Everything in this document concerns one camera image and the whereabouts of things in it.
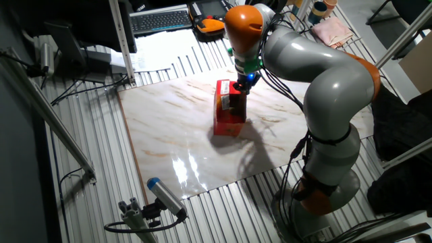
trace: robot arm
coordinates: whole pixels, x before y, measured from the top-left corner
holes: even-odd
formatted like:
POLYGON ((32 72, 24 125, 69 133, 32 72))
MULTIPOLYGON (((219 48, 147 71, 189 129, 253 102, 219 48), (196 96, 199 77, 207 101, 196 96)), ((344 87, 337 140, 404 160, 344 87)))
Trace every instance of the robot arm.
MULTIPOLYGON (((260 68, 259 43, 274 15, 267 6, 257 4, 234 7, 225 16, 239 88, 245 87, 245 92, 250 88, 244 85, 248 75, 260 68)), ((304 168, 304 182, 308 183, 299 186, 307 193, 299 203, 313 215, 339 209, 360 186, 351 170, 360 139, 350 120, 377 95, 377 68, 359 57, 310 41, 285 26, 276 28, 268 37, 262 61, 280 78, 311 83, 303 112, 313 140, 304 168)))

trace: red cardboard box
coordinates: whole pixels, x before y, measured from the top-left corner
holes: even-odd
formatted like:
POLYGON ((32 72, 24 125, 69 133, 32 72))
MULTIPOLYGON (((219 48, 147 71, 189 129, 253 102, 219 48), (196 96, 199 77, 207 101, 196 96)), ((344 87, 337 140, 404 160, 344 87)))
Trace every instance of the red cardboard box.
POLYGON ((213 134, 237 136, 246 121, 246 94, 232 85, 236 81, 218 80, 215 93, 213 134))

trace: keyboard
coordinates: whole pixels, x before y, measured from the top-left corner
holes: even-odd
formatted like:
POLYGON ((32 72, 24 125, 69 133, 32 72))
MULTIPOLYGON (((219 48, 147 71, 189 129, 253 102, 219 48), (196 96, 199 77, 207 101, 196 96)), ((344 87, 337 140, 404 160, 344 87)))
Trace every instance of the keyboard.
POLYGON ((135 36, 192 27, 186 10, 133 16, 130 19, 135 36))

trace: black bag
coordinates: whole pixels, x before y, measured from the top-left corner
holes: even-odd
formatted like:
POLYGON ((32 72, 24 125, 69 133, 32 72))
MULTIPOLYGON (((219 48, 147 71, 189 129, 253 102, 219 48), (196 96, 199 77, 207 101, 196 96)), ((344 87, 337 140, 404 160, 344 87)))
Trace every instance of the black bag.
MULTIPOLYGON (((432 137, 432 122, 384 86, 372 102, 374 139, 385 161, 432 137)), ((387 170, 367 192, 378 213, 409 213, 432 205, 432 149, 387 170)))

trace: marble board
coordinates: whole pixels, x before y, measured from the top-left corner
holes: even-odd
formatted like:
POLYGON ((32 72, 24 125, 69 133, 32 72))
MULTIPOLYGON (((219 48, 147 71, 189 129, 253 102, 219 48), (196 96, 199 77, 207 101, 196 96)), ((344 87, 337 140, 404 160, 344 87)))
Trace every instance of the marble board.
MULTIPOLYGON (((285 165, 306 134, 301 110, 259 80, 247 98, 247 120, 237 138, 213 135, 217 80, 236 80, 234 67, 119 92, 127 128, 146 187, 158 177, 179 198, 188 198, 285 165)), ((285 81, 303 101, 307 83, 285 81)), ((351 120, 361 138, 373 134, 369 107, 351 120)))

